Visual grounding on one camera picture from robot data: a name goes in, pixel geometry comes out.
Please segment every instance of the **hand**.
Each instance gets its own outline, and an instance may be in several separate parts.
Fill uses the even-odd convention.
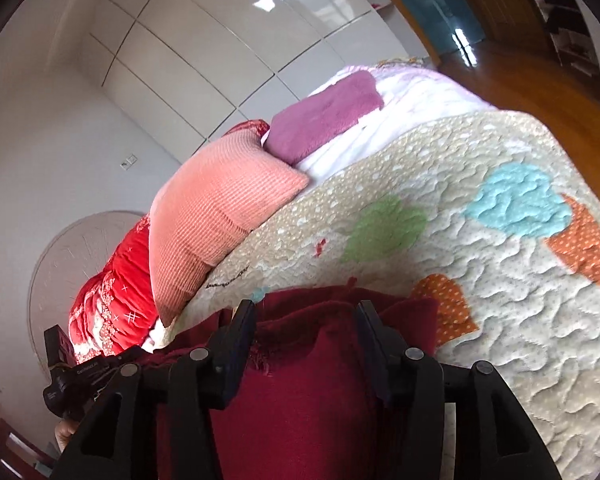
[[[60,448],[60,453],[64,451],[64,448],[74,436],[74,433],[78,430],[78,422],[64,418],[56,424],[56,441]]]

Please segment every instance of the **orange polka dot fabric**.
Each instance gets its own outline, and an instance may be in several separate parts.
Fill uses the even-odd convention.
[[[546,244],[571,270],[600,286],[600,226],[586,206],[568,195],[563,198],[571,206],[571,224]]]
[[[435,298],[438,307],[436,346],[478,330],[460,286],[444,274],[430,274],[413,288],[411,298]]]

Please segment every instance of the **dark red blanket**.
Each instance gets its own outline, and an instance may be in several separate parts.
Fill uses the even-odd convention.
[[[352,310],[371,300],[382,321],[412,346],[435,348],[435,300],[406,300],[363,288],[330,286],[267,294],[240,391],[211,411],[225,480],[368,480],[379,463],[386,413],[366,383]],[[230,312],[181,334],[147,362],[203,345]],[[168,431],[158,417],[161,480],[170,479]]]

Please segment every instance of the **pink knit pillow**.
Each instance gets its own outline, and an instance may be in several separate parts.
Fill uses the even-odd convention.
[[[266,153],[250,130],[221,137],[185,162],[150,213],[149,270],[162,323],[169,326],[207,273],[308,181]]]

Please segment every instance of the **quilted bedspread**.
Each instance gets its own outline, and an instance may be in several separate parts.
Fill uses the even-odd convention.
[[[437,298],[437,359],[494,363],[563,478],[595,478],[600,202],[545,126],[489,111],[406,132],[255,230],[162,344],[242,298],[347,282]],[[451,409],[446,432],[452,456]]]

